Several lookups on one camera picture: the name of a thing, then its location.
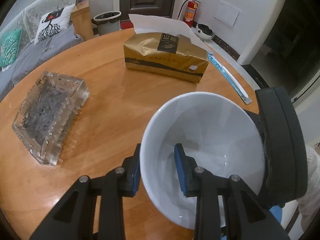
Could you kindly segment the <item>blue toothbrush package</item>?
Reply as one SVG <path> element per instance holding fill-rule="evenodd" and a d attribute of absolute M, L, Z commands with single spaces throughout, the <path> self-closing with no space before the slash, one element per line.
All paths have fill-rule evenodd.
<path fill-rule="evenodd" d="M 249 105 L 252 102 L 252 99 L 249 97 L 245 89 L 240 85 L 237 79 L 228 71 L 228 69 L 222 65 L 213 54 L 207 54 L 208 60 L 216 67 L 216 69 L 225 77 L 225 79 L 229 82 L 229 84 L 233 87 L 233 89 L 240 96 L 242 101 Z"/>

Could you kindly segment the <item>white bowl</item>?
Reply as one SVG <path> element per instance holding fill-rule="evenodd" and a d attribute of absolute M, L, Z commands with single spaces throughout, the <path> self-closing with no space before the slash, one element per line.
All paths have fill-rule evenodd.
<path fill-rule="evenodd" d="M 170 221 L 193 229 L 196 198 L 181 191 L 174 147 L 212 174 L 233 174 L 259 193 L 265 173 L 263 143 L 249 115 L 218 94 L 192 92 L 161 106 L 149 121 L 140 148 L 140 171 L 154 206 Z"/>

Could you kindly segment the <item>blue plate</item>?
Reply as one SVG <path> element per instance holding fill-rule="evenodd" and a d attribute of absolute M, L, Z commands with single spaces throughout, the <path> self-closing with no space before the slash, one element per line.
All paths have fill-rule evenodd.
<path fill-rule="evenodd" d="M 269 221 L 270 229 L 272 229 L 273 231 L 274 230 L 277 231 L 278 228 L 280 228 L 281 226 L 283 210 L 279 206 L 273 206 L 269 209 L 269 212 L 270 212 L 270 221 Z"/>

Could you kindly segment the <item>red fire extinguisher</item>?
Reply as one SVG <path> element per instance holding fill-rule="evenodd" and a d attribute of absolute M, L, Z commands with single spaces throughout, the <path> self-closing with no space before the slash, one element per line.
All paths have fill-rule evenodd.
<path fill-rule="evenodd" d="M 193 26 L 194 17 L 197 11 L 199 4 L 201 4 L 201 0 L 185 0 L 180 8 L 177 19 L 180 19 L 182 9 L 184 5 L 187 4 L 185 13 L 183 15 L 183 22 L 186 23 L 190 28 Z"/>

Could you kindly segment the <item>grey trash bin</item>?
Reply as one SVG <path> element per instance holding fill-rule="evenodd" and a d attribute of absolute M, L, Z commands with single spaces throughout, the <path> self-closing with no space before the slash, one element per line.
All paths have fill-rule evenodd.
<path fill-rule="evenodd" d="M 120 29 L 120 11 L 108 11 L 92 18 L 92 23 L 97 26 L 98 34 L 105 35 Z"/>

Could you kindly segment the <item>white tree cushion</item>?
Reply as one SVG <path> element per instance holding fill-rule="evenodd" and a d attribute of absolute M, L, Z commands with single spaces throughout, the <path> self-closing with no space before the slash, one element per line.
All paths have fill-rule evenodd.
<path fill-rule="evenodd" d="M 74 7 L 75 4 L 72 4 L 44 14 L 40 20 L 39 27 L 34 38 L 34 44 L 38 44 L 68 28 L 71 19 L 71 12 Z"/>

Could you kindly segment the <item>teal cushion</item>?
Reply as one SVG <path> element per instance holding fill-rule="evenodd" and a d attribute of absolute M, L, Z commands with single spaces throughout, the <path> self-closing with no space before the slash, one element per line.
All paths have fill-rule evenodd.
<path fill-rule="evenodd" d="M 18 55 L 22 29 L 16 29 L 4 34 L 1 41 L 1 68 L 14 63 Z"/>

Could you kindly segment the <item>gold tissue box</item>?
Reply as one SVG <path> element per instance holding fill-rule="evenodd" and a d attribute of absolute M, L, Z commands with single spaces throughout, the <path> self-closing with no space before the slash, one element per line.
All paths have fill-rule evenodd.
<path fill-rule="evenodd" d="M 135 34 L 124 43 L 127 69 L 199 83 L 213 54 L 184 22 L 130 14 Z"/>

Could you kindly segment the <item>glass ashtray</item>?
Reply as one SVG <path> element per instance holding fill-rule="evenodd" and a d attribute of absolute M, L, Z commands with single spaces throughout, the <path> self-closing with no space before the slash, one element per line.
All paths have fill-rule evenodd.
<path fill-rule="evenodd" d="M 83 79 L 47 71 L 29 90 L 12 129 L 41 165 L 57 165 L 68 130 L 88 97 Z"/>

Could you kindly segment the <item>white wall panel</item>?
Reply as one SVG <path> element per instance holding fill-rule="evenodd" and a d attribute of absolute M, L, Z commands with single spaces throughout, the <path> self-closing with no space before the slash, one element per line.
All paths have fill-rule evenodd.
<path fill-rule="evenodd" d="M 232 28 L 239 14 L 239 9 L 220 1 L 214 17 Z"/>

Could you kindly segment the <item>white black helmet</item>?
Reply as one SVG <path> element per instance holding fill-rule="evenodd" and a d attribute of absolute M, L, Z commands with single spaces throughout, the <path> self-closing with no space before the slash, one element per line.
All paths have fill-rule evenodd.
<path fill-rule="evenodd" d="M 200 23 L 196 25 L 196 35 L 203 41 L 209 41 L 215 36 L 209 26 Z"/>

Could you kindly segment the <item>grey sofa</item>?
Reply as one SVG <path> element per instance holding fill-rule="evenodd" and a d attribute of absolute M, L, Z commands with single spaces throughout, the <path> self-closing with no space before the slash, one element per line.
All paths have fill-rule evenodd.
<path fill-rule="evenodd" d="M 1 28 L 1 41 L 5 33 L 22 29 L 16 60 L 13 64 L 1 68 L 2 99 L 38 66 L 84 41 L 80 35 L 75 33 L 70 19 L 68 28 L 38 44 L 34 44 L 34 38 L 42 16 L 72 4 L 76 5 L 76 0 L 36 0 Z"/>

